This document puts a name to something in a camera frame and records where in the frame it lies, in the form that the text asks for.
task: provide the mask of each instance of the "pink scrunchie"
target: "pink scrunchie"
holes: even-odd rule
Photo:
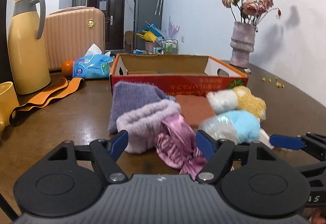
[[[162,124],[169,134],[161,133],[156,139],[159,157],[170,167],[181,169],[179,174],[189,174],[193,180],[207,164],[196,146],[196,135],[180,114],[165,117]]]

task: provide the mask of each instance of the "brown wooden table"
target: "brown wooden table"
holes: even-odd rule
[[[289,83],[278,79],[285,88],[277,88],[275,76],[251,65],[248,87],[252,94],[267,104],[267,120],[262,127],[268,134],[296,136],[308,131],[326,135],[326,108]],[[61,74],[52,74],[53,81]],[[20,103],[31,96],[20,97]],[[16,179],[40,158],[66,139],[76,145],[85,145],[98,138],[109,138],[107,128],[111,109],[111,91],[108,80],[86,81],[84,88],[68,97],[19,117],[19,123],[8,126],[0,142],[0,193],[18,212],[12,195]],[[317,162],[303,151],[276,150],[293,166]],[[79,164],[91,168],[90,162]],[[143,155],[123,153],[118,165],[130,177],[133,173],[173,174],[176,170],[166,166],[149,151]],[[0,211],[0,223],[10,220]]]

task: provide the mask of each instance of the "blue bag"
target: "blue bag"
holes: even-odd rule
[[[87,55],[74,61],[73,77],[83,79],[100,79],[110,76],[109,63],[113,62],[113,57],[103,54]]]

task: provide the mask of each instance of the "orange fruit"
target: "orange fruit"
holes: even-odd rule
[[[66,77],[71,77],[74,68],[74,61],[67,60],[61,65],[61,71]]]

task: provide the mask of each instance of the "yellow thermos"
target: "yellow thermos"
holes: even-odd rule
[[[36,4],[40,4],[39,17]],[[8,51],[17,94],[36,92],[51,82],[45,41],[45,0],[15,0]]]

